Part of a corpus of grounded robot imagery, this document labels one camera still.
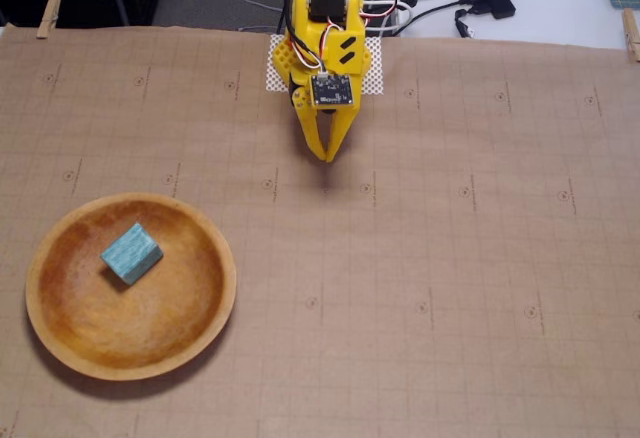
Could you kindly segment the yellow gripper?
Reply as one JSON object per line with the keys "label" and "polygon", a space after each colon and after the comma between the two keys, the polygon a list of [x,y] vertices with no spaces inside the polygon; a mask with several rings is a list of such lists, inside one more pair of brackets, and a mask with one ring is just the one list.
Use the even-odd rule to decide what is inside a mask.
{"label": "yellow gripper", "polygon": [[[305,142],[319,160],[332,162],[360,111],[366,75],[364,36],[344,26],[322,26],[311,53],[295,40],[292,52],[290,98]],[[315,108],[337,108],[332,115],[326,151],[320,140]]]}

